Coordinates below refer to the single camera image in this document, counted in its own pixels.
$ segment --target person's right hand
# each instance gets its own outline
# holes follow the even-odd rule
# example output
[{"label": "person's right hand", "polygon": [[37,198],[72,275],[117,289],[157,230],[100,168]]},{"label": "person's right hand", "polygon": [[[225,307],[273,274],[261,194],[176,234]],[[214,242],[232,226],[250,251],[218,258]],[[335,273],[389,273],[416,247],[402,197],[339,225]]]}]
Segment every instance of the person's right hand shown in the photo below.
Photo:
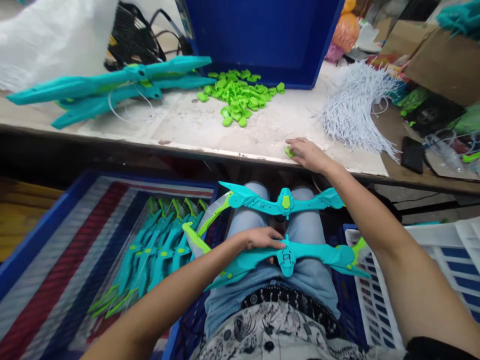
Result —
[{"label": "person's right hand", "polygon": [[304,137],[287,139],[285,142],[290,145],[290,152],[295,152],[292,160],[314,173],[325,175],[325,172],[331,167],[339,166],[338,162]]}]

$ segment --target white string bundle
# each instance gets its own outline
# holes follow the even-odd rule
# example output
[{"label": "white string bundle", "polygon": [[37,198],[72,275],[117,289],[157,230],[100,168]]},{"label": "white string bundle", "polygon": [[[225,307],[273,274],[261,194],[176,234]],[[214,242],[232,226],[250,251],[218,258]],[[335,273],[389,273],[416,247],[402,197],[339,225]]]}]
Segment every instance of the white string bundle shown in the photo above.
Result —
[{"label": "white string bundle", "polygon": [[371,118],[373,103],[385,99],[388,106],[387,93],[397,86],[386,67],[377,70],[364,61],[351,64],[345,80],[319,114],[323,129],[351,151],[357,147],[375,154],[385,151],[398,163],[396,154],[400,151],[380,133]]}]

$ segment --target black phone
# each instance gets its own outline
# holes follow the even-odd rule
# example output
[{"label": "black phone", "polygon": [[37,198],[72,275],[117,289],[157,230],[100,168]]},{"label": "black phone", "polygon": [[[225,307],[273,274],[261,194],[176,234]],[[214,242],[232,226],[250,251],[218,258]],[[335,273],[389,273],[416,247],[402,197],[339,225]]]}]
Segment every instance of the black phone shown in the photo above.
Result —
[{"label": "black phone", "polygon": [[401,165],[417,174],[423,174],[425,150],[422,143],[405,136],[401,144],[401,151]]}]

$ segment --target jeans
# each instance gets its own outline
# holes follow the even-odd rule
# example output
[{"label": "jeans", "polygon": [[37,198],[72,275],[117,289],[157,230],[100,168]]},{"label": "jeans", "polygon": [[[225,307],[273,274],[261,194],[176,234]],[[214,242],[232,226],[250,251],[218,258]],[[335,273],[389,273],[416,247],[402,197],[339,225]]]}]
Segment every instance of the jeans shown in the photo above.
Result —
[{"label": "jeans", "polygon": [[[245,186],[260,195],[262,199],[270,199],[268,190],[262,184],[249,182]],[[294,189],[291,195],[296,200],[310,200],[314,197],[314,193],[303,186]],[[233,215],[227,238],[244,230],[266,227],[268,224],[269,215],[246,207],[238,208]],[[292,242],[325,244],[320,214],[315,210],[291,214],[286,233]],[[210,291],[210,295],[205,301],[207,340],[226,319],[240,310],[241,303],[247,295],[274,284],[295,288],[320,300],[330,308],[337,319],[340,318],[340,311],[337,309],[337,292],[332,282],[330,269],[319,260],[312,258],[298,260],[291,277],[283,276],[278,265],[263,261],[240,281]]]}]

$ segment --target cardboard box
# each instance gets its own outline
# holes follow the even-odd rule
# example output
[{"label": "cardboard box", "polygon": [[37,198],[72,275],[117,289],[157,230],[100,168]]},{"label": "cardboard box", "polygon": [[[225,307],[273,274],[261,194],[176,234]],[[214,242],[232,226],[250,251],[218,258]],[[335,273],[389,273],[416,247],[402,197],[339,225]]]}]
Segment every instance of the cardboard box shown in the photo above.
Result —
[{"label": "cardboard box", "polygon": [[420,45],[405,75],[462,106],[480,101],[480,45],[438,26]]},{"label": "cardboard box", "polygon": [[410,57],[436,28],[435,24],[422,21],[399,20],[386,39],[380,54],[395,54],[398,57],[408,55]]}]

